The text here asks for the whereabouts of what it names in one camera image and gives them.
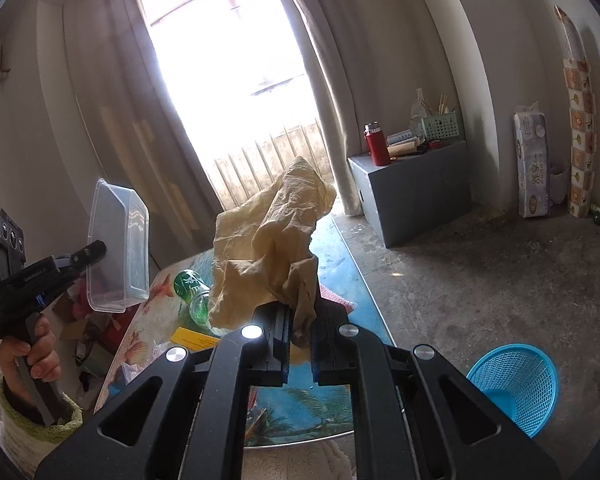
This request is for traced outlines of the green knitted sleeve forearm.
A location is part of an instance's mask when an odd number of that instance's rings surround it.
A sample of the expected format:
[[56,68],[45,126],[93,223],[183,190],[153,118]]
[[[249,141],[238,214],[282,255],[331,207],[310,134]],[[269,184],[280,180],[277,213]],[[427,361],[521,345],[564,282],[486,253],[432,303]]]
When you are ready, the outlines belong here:
[[66,394],[62,396],[68,408],[68,417],[55,425],[44,426],[34,420],[35,409],[16,398],[4,379],[0,381],[0,445],[28,479],[33,478],[38,465],[48,454],[83,425],[79,405]]

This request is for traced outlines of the person's left hand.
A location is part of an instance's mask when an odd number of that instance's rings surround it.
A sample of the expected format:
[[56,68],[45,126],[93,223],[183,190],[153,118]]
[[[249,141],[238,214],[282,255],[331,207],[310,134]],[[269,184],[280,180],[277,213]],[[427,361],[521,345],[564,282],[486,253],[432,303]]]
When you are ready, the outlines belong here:
[[33,379],[56,382],[61,375],[60,359],[55,350],[56,337],[44,314],[38,316],[34,333],[36,341],[33,346],[15,337],[6,337],[0,343],[0,367],[6,387],[30,406],[35,406],[35,402],[20,376],[16,359],[23,358],[30,365]]

